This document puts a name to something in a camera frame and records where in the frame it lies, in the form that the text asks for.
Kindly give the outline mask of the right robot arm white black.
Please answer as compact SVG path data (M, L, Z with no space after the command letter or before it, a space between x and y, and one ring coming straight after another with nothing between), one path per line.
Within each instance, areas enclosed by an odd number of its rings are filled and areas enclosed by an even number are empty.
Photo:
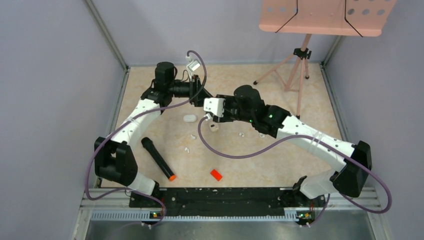
M364 141L350 143L329 136L302 122L297 116L277 105L265 104L258 90L250 85L238 87L233 95L221 95L204 100L204 110L213 114L218 123L241 121L263 135L288 142L326 162L331 169L313 176L302 177L293 192L299 206L307 206L314 198L339 192L357 198L371 170L371 147ZM350 162L351 158L361 166Z

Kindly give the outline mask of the beige earbud case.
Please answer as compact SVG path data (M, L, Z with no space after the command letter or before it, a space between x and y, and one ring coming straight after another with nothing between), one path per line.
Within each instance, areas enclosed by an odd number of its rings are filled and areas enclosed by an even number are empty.
M208 126L209 126L209 130L213 133L215 133L219 130L219 126L218 126L217 123L212 122Z

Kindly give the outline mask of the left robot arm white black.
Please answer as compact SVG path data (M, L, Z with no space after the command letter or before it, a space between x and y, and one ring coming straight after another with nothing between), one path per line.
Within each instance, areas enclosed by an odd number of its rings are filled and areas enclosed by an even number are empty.
M166 109L171 108L173 98L187 98L198 106L198 98L206 93L194 71L203 64L195 59L186 65L189 81L176 78L176 67L171 62L156 65L150 87L141 95L136 107L126 120L108 137L99 137L94 144L95 174L142 193L141 200L149 207L160 202L158 183L139 172L133 148L135 148L149 125Z

